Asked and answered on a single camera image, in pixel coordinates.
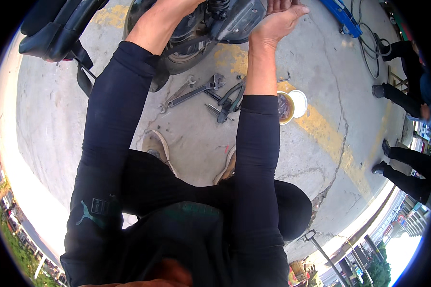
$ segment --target person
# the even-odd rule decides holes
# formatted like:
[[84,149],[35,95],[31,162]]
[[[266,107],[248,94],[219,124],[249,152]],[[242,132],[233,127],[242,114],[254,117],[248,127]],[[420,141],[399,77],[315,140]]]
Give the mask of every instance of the person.
[[[274,179],[275,50],[307,6],[269,0],[268,15],[249,37],[236,155],[227,159],[235,161],[235,175],[216,186],[187,184],[153,130],[143,152],[129,149],[159,55],[203,1],[158,0],[94,84],[60,257],[71,286],[288,286],[284,241],[305,231],[312,205],[298,187]],[[138,222],[122,230],[122,212]]]
[[415,200],[426,204],[431,193],[431,156],[402,147],[391,147],[388,141],[383,140],[382,149],[389,158],[396,159],[408,164],[425,179],[414,176],[407,176],[400,171],[393,169],[386,162],[382,161],[372,168],[373,174],[383,174],[394,183],[400,190],[404,191]]
[[[387,54],[389,47],[385,46],[376,36],[380,52]],[[389,83],[372,86],[372,94],[377,98],[392,100],[410,115],[408,119],[420,121],[431,130],[431,77],[425,66],[420,63],[419,49],[414,41],[399,41],[391,44],[391,53],[383,56],[383,61],[402,58],[404,73],[408,78],[408,92]]]

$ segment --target black sleeve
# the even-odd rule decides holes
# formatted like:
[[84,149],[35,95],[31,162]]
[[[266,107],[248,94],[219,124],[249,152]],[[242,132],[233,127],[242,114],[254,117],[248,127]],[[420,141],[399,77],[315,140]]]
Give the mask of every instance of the black sleeve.
[[236,135],[235,286],[288,286],[274,189],[278,157],[278,98],[245,95]]
[[157,61],[136,44],[121,42],[94,84],[61,256],[71,286],[97,284],[108,276],[102,274],[104,259],[123,234],[121,173]]

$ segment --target sky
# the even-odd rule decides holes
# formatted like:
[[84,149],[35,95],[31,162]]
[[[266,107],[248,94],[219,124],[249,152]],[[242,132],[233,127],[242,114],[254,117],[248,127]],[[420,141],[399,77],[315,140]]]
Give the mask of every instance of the sky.
[[391,264],[391,287],[401,276],[405,267],[415,253],[421,237],[409,237],[406,232],[399,238],[391,238],[386,245],[386,261]]

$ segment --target puma logo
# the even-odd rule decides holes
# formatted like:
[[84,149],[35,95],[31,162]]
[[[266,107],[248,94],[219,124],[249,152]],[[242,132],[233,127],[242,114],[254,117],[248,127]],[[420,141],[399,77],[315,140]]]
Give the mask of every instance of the puma logo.
[[88,218],[94,221],[99,227],[104,228],[105,224],[102,220],[92,216],[90,212],[88,211],[88,207],[86,206],[85,202],[82,200],[81,204],[83,204],[83,216],[81,217],[80,221],[77,222],[77,225],[80,225],[80,223],[83,221],[83,219]]

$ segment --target wrench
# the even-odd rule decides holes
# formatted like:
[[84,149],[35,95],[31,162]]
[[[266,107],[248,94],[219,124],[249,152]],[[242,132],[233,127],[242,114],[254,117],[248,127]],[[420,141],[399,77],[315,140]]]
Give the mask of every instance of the wrench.
[[[172,95],[168,100],[166,101],[170,101],[170,100],[174,100],[175,98],[177,98],[179,95],[182,94],[182,92],[187,89],[188,86],[190,86],[191,88],[193,88],[193,85],[196,83],[196,81],[192,81],[192,78],[194,76],[193,75],[189,75],[187,77],[187,81],[182,85],[182,87],[180,87],[177,92],[174,93],[174,95]],[[159,108],[161,108],[161,112],[160,113],[165,113],[168,110],[168,106],[165,104],[159,104],[158,105]]]
[[176,106],[176,105],[180,104],[181,102],[188,100],[189,98],[193,97],[194,95],[197,95],[201,92],[204,92],[205,90],[208,90],[208,89],[218,90],[220,87],[222,87],[225,84],[225,82],[221,81],[223,78],[225,78],[225,77],[219,73],[214,74],[214,76],[212,76],[211,80],[209,82],[207,82],[204,86],[201,86],[198,89],[194,89],[193,91],[191,91],[190,93],[187,93],[185,95],[181,95],[180,97],[178,97],[174,100],[168,101],[168,107]]

